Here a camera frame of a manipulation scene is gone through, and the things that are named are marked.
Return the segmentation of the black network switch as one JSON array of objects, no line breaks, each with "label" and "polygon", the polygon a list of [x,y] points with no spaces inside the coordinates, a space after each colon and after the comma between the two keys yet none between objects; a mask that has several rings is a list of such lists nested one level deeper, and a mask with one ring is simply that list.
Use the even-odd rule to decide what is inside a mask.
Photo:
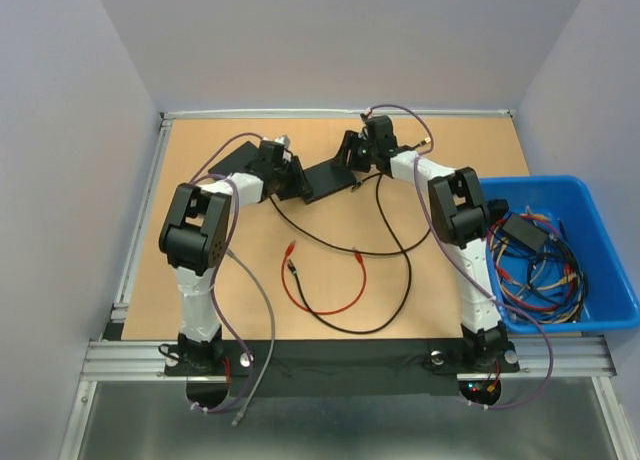
[{"label": "black network switch", "polygon": [[306,204],[355,187],[358,182],[352,170],[347,166],[335,165],[331,160],[306,168],[303,173],[308,184],[308,191],[303,195]]},{"label": "black network switch", "polygon": [[258,147],[249,142],[244,142],[241,146],[230,152],[219,162],[215,163],[207,170],[209,175],[229,176],[236,172],[244,170],[246,165],[251,162],[258,153]]}]

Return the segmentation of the black ethernet cable short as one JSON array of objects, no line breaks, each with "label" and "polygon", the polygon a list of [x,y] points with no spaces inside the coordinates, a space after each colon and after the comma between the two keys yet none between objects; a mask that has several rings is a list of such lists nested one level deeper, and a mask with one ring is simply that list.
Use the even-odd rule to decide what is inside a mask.
[{"label": "black ethernet cable short", "polygon": [[409,251],[385,212],[373,174],[351,191],[283,218],[313,243],[300,256],[289,246],[282,285],[297,308],[342,335],[374,335],[406,307],[414,280]]}]

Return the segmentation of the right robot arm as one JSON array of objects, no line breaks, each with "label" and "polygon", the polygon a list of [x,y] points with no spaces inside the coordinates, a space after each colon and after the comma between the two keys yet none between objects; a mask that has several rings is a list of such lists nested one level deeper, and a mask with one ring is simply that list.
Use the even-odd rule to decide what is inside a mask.
[{"label": "right robot arm", "polygon": [[476,171],[441,165],[416,147],[399,145],[388,116],[367,110],[361,120],[360,131],[345,133],[333,162],[359,172],[375,167],[415,187],[429,229],[456,269],[461,361],[472,370],[494,364],[508,347],[508,336],[491,289],[487,260],[491,215]]}]

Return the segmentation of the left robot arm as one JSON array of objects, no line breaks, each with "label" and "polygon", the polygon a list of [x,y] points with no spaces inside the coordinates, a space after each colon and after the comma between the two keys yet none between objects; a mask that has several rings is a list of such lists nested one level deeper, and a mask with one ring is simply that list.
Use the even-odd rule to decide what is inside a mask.
[{"label": "left robot arm", "polygon": [[[260,143],[239,170],[229,175],[206,172],[224,147],[243,137],[258,138]],[[223,146],[188,182],[176,187],[159,235],[159,249],[173,268],[182,299],[177,351],[167,351],[164,356],[202,374],[213,373],[222,364],[223,351],[214,343],[220,321],[212,293],[239,210],[273,195],[291,198],[310,192],[287,136],[270,140],[245,132],[231,137]]]}]

